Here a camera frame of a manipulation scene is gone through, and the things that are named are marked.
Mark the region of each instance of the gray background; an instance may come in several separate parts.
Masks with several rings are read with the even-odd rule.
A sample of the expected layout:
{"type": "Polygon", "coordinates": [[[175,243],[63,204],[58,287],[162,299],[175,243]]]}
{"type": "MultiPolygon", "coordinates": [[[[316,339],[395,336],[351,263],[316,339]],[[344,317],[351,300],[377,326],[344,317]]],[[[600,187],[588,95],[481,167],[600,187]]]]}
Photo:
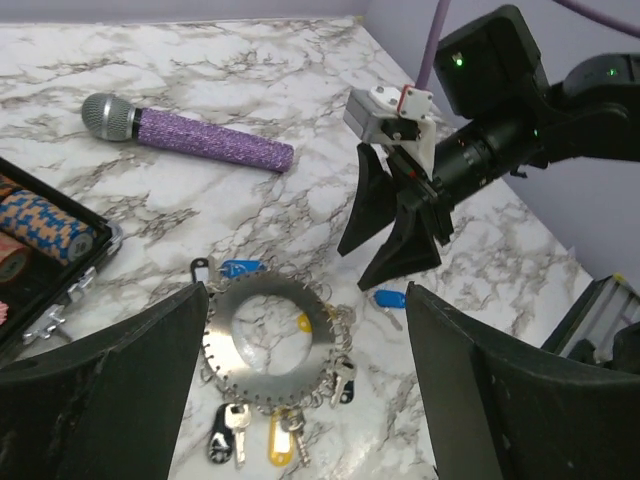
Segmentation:
{"type": "MultiPolygon", "coordinates": [[[[580,0],[640,24],[639,0],[580,0]]],[[[414,78],[436,0],[0,0],[0,22],[152,22],[265,17],[364,15],[365,26],[414,78]]],[[[444,34],[506,0],[452,0],[444,34]]],[[[553,4],[511,0],[520,7],[543,54],[549,80],[559,81],[599,53],[640,51],[640,41],[553,4]]],[[[429,88],[454,118],[435,76],[429,88]]],[[[640,284],[640,165],[576,159],[507,182],[594,276],[622,271],[640,284]]]]}

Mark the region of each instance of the marble tabletop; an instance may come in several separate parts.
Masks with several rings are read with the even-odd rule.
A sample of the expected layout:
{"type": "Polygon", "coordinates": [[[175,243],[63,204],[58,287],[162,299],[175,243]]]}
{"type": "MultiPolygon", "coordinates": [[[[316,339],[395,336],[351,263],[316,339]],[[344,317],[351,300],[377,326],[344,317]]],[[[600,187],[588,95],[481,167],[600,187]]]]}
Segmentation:
{"type": "MultiPolygon", "coordinates": [[[[297,458],[286,468],[268,462],[260,415],[241,472],[233,462],[209,464],[205,437],[220,395],[196,374],[171,478],[434,478],[404,312],[376,310],[356,287],[388,230],[346,258],[336,252],[358,174],[358,140],[342,121],[349,89],[408,81],[357,19],[6,25],[0,44],[0,155],[119,222],[126,236],[95,293],[68,315],[73,338],[176,291],[189,282],[191,260],[209,254],[275,255],[356,311],[355,399],[307,411],[310,468],[297,458]],[[80,119],[94,92],[288,142],[295,166],[278,175],[96,140],[80,119]]],[[[437,121],[441,136],[451,132],[437,121]]],[[[501,180],[458,206],[453,220],[442,266],[410,279],[540,344],[588,275],[501,180]]],[[[386,285],[404,289],[407,280],[386,285]]],[[[248,332],[267,352],[290,337],[295,348],[307,342],[287,315],[254,318],[248,332]]]]}

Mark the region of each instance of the microphone head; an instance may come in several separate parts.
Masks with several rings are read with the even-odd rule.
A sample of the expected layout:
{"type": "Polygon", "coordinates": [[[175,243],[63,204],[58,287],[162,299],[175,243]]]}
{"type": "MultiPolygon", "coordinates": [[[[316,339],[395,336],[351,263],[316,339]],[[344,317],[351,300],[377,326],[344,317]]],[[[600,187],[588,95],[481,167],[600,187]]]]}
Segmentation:
{"type": "Polygon", "coordinates": [[[133,136],[136,107],[109,93],[89,95],[82,104],[82,121],[96,137],[112,142],[133,136]]]}

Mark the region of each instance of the purple glitter microphone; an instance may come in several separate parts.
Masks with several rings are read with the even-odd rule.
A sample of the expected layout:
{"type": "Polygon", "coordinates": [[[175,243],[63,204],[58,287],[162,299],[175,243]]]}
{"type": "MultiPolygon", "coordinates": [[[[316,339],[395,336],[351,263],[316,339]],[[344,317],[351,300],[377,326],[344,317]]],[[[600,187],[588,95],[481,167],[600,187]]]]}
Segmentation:
{"type": "Polygon", "coordinates": [[[173,113],[136,108],[107,93],[94,93],[82,104],[82,121],[98,138],[138,143],[224,162],[286,172],[293,147],[256,135],[199,122],[173,113]]]}

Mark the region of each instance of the microphone handle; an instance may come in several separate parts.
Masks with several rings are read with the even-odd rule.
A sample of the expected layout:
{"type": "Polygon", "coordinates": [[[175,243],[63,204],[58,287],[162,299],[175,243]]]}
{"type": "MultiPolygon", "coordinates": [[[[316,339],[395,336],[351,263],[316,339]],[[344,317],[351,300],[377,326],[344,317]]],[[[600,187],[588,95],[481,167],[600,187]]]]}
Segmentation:
{"type": "Polygon", "coordinates": [[[136,109],[134,138],[138,143],[199,157],[286,172],[293,147],[150,108],[136,109]]]}

